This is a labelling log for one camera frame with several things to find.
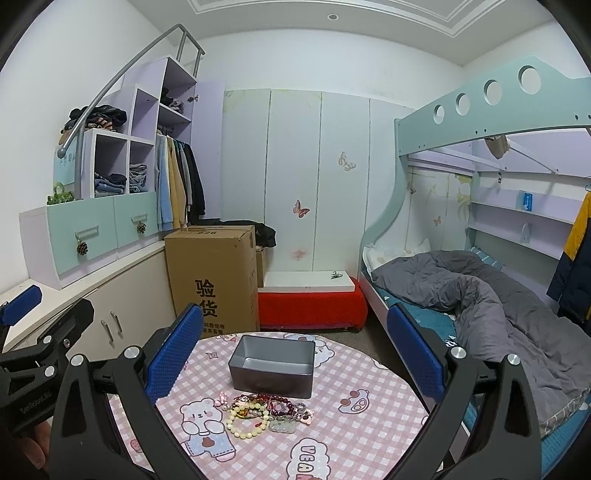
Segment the pine cone ornament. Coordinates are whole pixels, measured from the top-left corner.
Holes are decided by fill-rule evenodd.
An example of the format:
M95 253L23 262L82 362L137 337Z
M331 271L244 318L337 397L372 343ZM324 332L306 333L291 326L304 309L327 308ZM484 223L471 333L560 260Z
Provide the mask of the pine cone ornament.
M88 253L88 244L86 242L79 241L76 247L76 251L78 252L78 255L86 255Z

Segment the cardboard box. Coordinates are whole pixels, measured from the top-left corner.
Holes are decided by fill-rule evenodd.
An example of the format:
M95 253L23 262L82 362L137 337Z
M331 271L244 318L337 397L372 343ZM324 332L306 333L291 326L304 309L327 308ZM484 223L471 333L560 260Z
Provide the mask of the cardboard box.
M265 275L267 274L267 254L265 249L256 251L256 283L259 288L265 286Z
M258 332L253 226L195 226L164 238L174 309L203 310L203 335Z

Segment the blue fitted sheet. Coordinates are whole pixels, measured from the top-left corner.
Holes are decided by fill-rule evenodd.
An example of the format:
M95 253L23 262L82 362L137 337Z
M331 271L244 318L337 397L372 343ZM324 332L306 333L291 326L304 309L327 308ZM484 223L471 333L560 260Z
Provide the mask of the blue fitted sheet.
M413 316L419 325L422 327L434 330L439 338L443 340L447 346L455 345L456 328L451 318L444 313L435 310L424 309L399 300L391 295L386 290L379 288L372 281L365 269L363 269L365 277L372 283L375 291L386 302L388 307L392 307L395 303L402 303L408 312ZM573 444L575 438L583 428L585 421L591 413L591 395L587 397L586 402L582 408L586 410L577 410L565 423L555 429L550 435L542 440L542 475L546 476L554 466L563 457L566 450ZM464 425L470 431L474 428L476 422L477 409L475 403L470 403L464 415Z

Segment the human hand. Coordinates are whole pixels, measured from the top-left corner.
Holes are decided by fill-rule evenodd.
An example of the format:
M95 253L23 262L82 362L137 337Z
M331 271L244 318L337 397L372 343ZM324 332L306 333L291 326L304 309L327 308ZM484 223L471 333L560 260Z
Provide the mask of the human hand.
M44 421L33 428L33 438L19 437L16 439L22 452L38 469L47 470L49 456L49 438L51 425Z

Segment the pearl bracelet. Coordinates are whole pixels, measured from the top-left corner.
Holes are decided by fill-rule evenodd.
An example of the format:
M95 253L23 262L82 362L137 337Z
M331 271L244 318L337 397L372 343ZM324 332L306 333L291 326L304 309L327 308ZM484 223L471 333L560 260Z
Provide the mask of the pearl bracelet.
M261 434L267 429L267 424L269 423L269 411L265 410L265 406L261 405L260 403L250 403L246 406L246 408L250 408L251 410L259 410L262 412L262 420L260 423L257 423L259 426L255 426L255 428L248 433L244 433L242 430L234 426L234 420L236 419L237 414L240 411L243 411L245 407L234 407L229 410L230 418L226 420L226 428L230 430L236 438L240 438L242 440L251 439L256 437L257 435Z

